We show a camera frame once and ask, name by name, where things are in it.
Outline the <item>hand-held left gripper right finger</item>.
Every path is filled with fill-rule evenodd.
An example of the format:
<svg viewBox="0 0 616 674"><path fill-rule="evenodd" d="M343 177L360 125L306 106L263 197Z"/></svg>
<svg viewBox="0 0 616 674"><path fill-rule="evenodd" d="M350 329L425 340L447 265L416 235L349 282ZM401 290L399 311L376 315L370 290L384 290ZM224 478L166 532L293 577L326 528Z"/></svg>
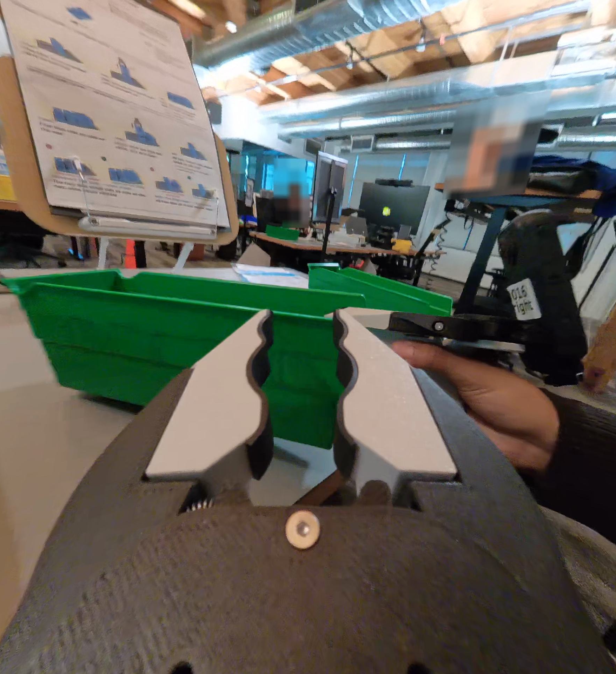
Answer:
<svg viewBox="0 0 616 674"><path fill-rule="evenodd" d="M414 482L452 483L458 469L412 367L349 311L333 313L336 408L333 457L360 495L369 483L396 499Z"/></svg>

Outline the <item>silver ribbed duct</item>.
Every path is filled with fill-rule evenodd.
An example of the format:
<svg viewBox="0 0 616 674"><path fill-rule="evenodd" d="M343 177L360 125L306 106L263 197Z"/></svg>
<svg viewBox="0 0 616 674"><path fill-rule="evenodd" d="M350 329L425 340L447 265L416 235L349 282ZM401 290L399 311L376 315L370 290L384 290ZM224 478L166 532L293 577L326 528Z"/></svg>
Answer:
<svg viewBox="0 0 616 674"><path fill-rule="evenodd" d="M340 139L354 147L356 138L371 137L371 150L444 150L449 147L457 110L384 114L369 117L336 118L282 123L283 139ZM551 119L541 124L541 150L616 150L616 113L595 117Z"/></svg>
<svg viewBox="0 0 616 674"><path fill-rule="evenodd" d="M217 40L193 47L193 64L256 71L273 62L419 20L437 11L430 1L291 1Z"/></svg>
<svg viewBox="0 0 616 674"><path fill-rule="evenodd" d="M260 107L274 123L346 117L358 112L398 111L407 107L448 105L490 96L592 87L616 80L616 68L570 72L541 65L530 57L417 75L389 83L318 94Z"/></svg>

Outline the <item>tall upright monitor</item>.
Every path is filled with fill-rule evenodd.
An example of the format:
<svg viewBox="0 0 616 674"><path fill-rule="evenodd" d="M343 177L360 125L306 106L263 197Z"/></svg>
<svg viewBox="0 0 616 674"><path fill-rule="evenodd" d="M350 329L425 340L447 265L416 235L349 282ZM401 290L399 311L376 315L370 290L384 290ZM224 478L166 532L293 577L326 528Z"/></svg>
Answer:
<svg viewBox="0 0 616 674"><path fill-rule="evenodd" d="M329 206L329 195L336 192L334 199L332 222L340 217L344 190L346 185L348 161L342 157L320 151L314 170L312 194L312 222L326 223Z"/></svg>

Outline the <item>white blue paper sheet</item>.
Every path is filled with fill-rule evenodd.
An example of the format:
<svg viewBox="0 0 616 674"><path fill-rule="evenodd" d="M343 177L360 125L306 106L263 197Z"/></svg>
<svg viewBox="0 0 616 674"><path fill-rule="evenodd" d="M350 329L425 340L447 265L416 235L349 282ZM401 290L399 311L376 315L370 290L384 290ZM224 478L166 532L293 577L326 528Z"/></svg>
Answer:
<svg viewBox="0 0 616 674"><path fill-rule="evenodd" d="M286 267L236 263L232 265L232 269L241 281L250 284L291 289L309 288L309 277L306 274Z"/></svg>

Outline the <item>person's right hand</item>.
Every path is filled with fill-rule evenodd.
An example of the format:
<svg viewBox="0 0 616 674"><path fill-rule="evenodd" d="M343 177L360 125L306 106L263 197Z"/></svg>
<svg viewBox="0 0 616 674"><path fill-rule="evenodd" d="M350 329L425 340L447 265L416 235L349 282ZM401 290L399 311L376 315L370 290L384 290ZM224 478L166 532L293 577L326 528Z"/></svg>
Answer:
<svg viewBox="0 0 616 674"><path fill-rule="evenodd" d="M560 420L550 399L511 372L430 344L394 342L409 365L443 376L467 413L512 465L543 473L556 449Z"/></svg>

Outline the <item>printed instruction sheet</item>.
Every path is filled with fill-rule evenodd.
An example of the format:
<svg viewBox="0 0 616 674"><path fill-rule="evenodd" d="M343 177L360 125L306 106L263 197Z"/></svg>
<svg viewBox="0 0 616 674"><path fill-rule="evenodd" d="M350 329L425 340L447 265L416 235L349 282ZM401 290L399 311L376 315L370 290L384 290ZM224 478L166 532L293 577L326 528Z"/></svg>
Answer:
<svg viewBox="0 0 616 674"><path fill-rule="evenodd" d="M180 27L135 1L0 1L49 206L230 227Z"/></svg>

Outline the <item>person's right forearm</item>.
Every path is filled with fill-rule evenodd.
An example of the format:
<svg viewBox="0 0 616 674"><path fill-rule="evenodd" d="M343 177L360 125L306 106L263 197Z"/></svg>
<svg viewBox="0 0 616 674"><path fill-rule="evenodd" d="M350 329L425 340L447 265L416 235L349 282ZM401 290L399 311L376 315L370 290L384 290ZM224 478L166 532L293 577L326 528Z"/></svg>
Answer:
<svg viewBox="0 0 616 674"><path fill-rule="evenodd" d="M616 545L616 413L545 394L560 422L555 449L542 473L520 474L540 506Z"/></svg>

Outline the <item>dark metal desk frame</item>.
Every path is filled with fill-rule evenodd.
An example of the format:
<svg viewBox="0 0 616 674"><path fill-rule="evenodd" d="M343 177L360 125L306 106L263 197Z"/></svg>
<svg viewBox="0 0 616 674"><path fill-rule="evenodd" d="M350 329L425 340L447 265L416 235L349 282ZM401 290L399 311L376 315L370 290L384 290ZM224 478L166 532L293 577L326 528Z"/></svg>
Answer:
<svg viewBox="0 0 616 674"><path fill-rule="evenodd" d="M481 280L486 272L490 254L495 246L499 232L505 221L505 214L510 207L509 196L491 196L487 198L472 199L472 203L478 205L491 206L494 210L490 215L486 232L481 241L481 245L476 253L476 257L470 268L463 291L455 303L454 313L469 314L472 313L474 301L481 286Z"/></svg>

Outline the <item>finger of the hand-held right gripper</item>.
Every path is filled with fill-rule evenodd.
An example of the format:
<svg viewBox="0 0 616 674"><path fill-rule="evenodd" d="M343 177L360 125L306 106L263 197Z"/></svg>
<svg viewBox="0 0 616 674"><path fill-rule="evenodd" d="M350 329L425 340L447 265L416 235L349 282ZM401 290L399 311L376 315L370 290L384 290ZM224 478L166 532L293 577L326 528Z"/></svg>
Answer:
<svg viewBox="0 0 616 674"><path fill-rule="evenodd" d="M370 330L388 330L392 313L383 309L352 309L354 319Z"/></svg>

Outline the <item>wood-top workbench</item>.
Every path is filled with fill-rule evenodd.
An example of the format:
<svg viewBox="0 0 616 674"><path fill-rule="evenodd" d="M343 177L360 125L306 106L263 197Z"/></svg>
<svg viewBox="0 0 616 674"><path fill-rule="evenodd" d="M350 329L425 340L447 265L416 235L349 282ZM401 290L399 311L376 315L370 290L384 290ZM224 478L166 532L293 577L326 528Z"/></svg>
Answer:
<svg viewBox="0 0 616 674"><path fill-rule="evenodd" d="M272 236L269 236L266 233L252 232L250 237L256 242L265 242L271 243L275 246L284 247L296 251L303 252L312 252L312 253L321 253L322 244L319 241L312 239L297 239L297 240L285 240L278 239ZM416 257L420 253L411 249L409 252L404 253L401 251L380 249L370 245L363 246L345 246L345 245L327 245L327 256L338 256L338 255L353 255L353 256L393 256L393 257Z"/></svg>

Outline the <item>grey desk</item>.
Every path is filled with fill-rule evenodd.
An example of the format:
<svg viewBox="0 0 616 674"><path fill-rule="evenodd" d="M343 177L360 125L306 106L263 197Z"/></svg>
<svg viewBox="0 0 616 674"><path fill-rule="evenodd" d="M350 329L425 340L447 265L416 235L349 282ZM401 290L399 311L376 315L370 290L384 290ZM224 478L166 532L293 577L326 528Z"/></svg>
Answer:
<svg viewBox="0 0 616 674"><path fill-rule="evenodd" d="M62 387L0 284L0 637L69 497L138 411Z"/></svg>

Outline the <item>wide black monitor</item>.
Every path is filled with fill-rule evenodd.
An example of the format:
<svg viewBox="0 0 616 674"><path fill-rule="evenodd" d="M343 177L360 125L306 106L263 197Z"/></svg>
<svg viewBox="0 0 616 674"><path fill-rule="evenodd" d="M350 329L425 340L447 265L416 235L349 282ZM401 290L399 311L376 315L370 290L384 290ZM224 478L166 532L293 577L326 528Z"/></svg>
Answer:
<svg viewBox="0 0 616 674"><path fill-rule="evenodd" d="M415 236L429 194L427 185L363 183L358 212L366 220L370 237L376 237L385 227L397 232L402 226Z"/></svg>

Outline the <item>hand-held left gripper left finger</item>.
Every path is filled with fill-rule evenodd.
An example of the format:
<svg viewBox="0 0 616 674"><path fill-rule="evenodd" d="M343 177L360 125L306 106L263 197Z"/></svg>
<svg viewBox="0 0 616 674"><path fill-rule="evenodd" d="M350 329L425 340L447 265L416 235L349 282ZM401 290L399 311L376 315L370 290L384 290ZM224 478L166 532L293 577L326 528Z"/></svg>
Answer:
<svg viewBox="0 0 616 674"><path fill-rule="evenodd" d="M248 490L273 459L270 404L273 312L258 311L191 368L144 476L200 482L207 494Z"/></svg>

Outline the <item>black stand pole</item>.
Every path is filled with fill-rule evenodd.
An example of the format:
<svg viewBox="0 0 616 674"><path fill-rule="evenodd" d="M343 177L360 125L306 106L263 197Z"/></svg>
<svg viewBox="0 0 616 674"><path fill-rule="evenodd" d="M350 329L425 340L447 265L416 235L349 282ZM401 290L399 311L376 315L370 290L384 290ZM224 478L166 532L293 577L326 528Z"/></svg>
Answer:
<svg viewBox="0 0 616 674"><path fill-rule="evenodd" d="M329 191L327 193L327 212L326 212L326 219L324 223L324 232L323 232L323 243L321 247L321 253L320 253L320 262L325 263L327 261L327 249L328 249L328 244L329 244L329 236L331 233L331 224L332 224L332 218L333 218L333 211L335 207L335 202L336 202L336 196L337 196L337 189L334 187L330 187Z"/></svg>

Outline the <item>blue black jacket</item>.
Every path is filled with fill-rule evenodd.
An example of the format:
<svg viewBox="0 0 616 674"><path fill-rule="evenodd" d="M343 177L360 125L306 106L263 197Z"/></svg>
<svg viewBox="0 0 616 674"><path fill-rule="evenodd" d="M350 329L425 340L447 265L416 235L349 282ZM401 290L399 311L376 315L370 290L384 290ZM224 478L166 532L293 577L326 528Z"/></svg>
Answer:
<svg viewBox="0 0 616 674"><path fill-rule="evenodd" d="M584 191L601 193L593 213L600 218L616 216L616 168L592 160L559 155L534 156L527 187L578 196Z"/></svg>

